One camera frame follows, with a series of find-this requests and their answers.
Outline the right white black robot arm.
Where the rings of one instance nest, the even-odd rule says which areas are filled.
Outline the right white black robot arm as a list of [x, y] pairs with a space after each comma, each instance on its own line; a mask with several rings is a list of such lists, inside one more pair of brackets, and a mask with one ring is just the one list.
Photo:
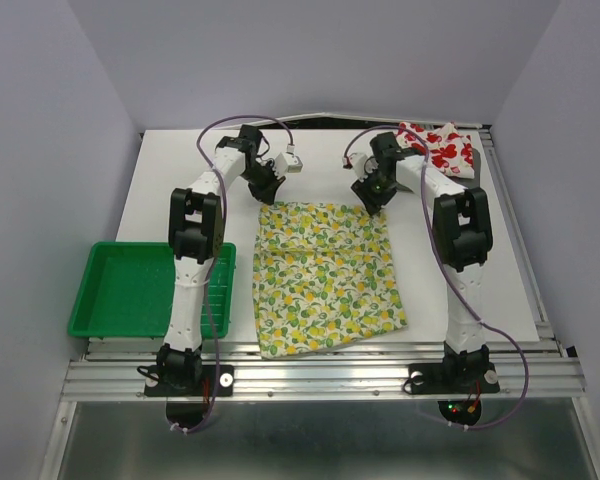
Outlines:
[[403, 389], [410, 395], [468, 393], [475, 387], [498, 391], [481, 304], [483, 266], [493, 247], [488, 197], [467, 188], [431, 164], [426, 146], [405, 148], [390, 133], [370, 141], [370, 154], [346, 151], [343, 166], [356, 180], [351, 189], [371, 216], [379, 214], [400, 186], [417, 194], [434, 258], [447, 288], [448, 323], [443, 357], [409, 365]]

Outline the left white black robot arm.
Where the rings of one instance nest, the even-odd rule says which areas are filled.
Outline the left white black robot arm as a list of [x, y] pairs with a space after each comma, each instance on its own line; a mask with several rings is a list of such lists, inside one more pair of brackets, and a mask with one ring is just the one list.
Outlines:
[[174, 255], [174, 291], [170, 320], [156, 356], [156, 382], [188, 395], [204, 382], [201, 358], [203, 307], [210, 304], [209, 283], [224, 241], [227, 191], [238, 178], [251, 195], [271, 205], [286, 175], [302, 166], [292, 134], [284, 152], [263, 159], [262, 131], [243, 125], [236, 136], [224, 136], [207, 168], [186, 188], [173, 190], [169, 204], [168, 244]]

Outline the lemon print skirt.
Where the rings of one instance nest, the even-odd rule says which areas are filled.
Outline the lemon print skirt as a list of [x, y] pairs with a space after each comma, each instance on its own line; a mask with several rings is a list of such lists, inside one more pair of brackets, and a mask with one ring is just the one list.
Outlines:
[[296, 356], [405, 328], [387, 217], [277, 202], [258, 216], [253, 305], [260, 354]]

